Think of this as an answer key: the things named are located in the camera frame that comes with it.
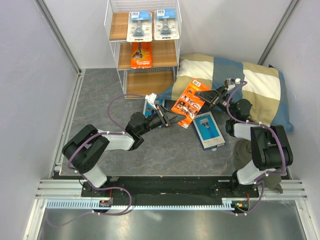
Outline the clear blister razor pack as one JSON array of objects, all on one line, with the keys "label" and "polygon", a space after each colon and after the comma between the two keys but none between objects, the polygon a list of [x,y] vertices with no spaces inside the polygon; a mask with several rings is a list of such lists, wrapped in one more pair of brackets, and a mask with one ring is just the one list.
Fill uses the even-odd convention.
[{"label": "clear blister razor pack", "polygon": [[149,11],[131,11],[128,14],[126,41],[151,42],[153,40],[152,13]]},{"label": "clear blister razor pack", "polygon": [[154,39],[156,41],[178,40],[180,32],[175,9],[157,9],[154,14]]}]

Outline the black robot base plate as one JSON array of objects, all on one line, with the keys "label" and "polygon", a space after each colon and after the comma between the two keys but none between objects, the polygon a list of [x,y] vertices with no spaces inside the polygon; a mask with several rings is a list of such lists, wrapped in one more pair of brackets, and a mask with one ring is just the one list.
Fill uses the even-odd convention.
[{"label": "black robot base plate", "polygon": [[113,190],[95,190],[83,183],[82,197],[112,197],[127,205],[218,205],[223,198],[259,197],[253,186],[233,188],[232,176],[110,176],[102,186]]}]

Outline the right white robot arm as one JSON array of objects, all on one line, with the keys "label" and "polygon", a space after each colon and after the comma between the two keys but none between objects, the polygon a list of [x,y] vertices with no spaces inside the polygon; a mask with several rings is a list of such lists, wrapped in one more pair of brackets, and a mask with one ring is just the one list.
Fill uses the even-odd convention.
[{"label": "right white robot arm", "polygon": [[227,87],[197,91],[195,95],[211,107],[219,107],[230,119],[225,123],[226,132],[235,138],[248,140],[251,160],[232,174],[229,191],[235,197],[242,196],[247,186],[259,183],[263,177],[282,175],[293,163],[293,153],[282,125],[267,126],[250,121],[252,104],[247,99],[232,101]]}]

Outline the orange Gillette Fusion box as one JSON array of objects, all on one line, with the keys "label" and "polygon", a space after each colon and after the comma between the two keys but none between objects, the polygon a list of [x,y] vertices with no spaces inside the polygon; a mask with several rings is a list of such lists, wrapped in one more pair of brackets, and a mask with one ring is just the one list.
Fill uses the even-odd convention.
[{"label": "orange Gillette Fusion box", "polygon": [[152,67],[153,48],[151,42],[133,42],[131,44],[131,69],[149,69]]}]

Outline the orange razor box back-side up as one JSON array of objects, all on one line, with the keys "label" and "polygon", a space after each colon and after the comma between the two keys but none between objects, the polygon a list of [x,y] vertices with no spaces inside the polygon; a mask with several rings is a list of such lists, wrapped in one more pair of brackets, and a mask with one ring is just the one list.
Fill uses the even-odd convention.
[{"label": "orange razor box back-side up", "polygon": [[193,78],[184,88],[184,91],[171,108],[172,112],[185,116],[185,119],[178,122],[181,127],[187,129],[205,104],[205,101],[198,97],[196,92],[209,90],[211,90],[209,86],[198,81],[196,78]]}]

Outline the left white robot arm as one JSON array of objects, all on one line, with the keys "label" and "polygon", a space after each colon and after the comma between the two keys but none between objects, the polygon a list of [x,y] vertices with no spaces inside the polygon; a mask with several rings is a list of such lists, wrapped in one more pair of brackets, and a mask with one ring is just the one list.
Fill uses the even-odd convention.
[{"label": "left white robot arm", "polygon": [[136,150],[144,142],[142,135],[160,126],[168,128],[186,118],[161,105],[155,107],[155,112],[147,117],[142,112],[133,113],[122,132],[102,131],[88,124],[62,148],[68,167],[81,174],[99,197],[106,196],[110,191],[107,176],[97,165],[105,151]]}]

